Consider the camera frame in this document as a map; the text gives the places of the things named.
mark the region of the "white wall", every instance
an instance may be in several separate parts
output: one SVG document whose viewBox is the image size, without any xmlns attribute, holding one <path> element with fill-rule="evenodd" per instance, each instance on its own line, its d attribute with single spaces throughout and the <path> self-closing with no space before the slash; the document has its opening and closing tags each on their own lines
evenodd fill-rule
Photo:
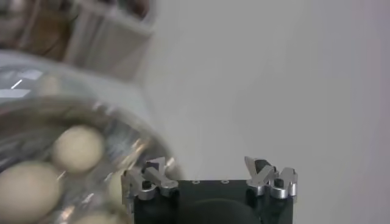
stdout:
<svg viewBox="0 0 390 224">
<path fill-rule="evenodd" d="M 143 83 L 188 178 L 262 157 L 298 171 L 296 223 L 389 222 L 389 1 L 160 7 Z"/>
</svg>

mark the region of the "egg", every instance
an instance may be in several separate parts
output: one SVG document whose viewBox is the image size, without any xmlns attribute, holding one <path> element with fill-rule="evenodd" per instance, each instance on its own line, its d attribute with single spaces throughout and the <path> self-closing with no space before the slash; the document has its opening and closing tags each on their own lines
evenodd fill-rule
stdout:
<svg viewBox="0 0 390 224">
<path fill-rule="evenodd" d="M 0 220 L 33 223 L 58 203 L 59 173 L 48 163 L 23 162 L 0 173 Z"/>
<path fill-rule="evenodd" d="M 78 125 L 54 142 L 52 159 L 69 173 L 82 173 L 96 166 L 103 154 L 103 136 L 94 128 Z"/>
<path fill-rule="evenodd" d="M 91 214 L 82 217 L 73 224 L 126 224 L 118 215 L 106 214 L 104 212 Z"/>
<path fill-rule="evenodd" d="M 119 170 L 111 176 L 111 180 L 108 183 L 107 194 L 108 200 L 114 208 L 119 211 L 126 212 L 126 207 L 122 204 L 122 184 L 121 176 L 125 169 Z"/>
</svg>

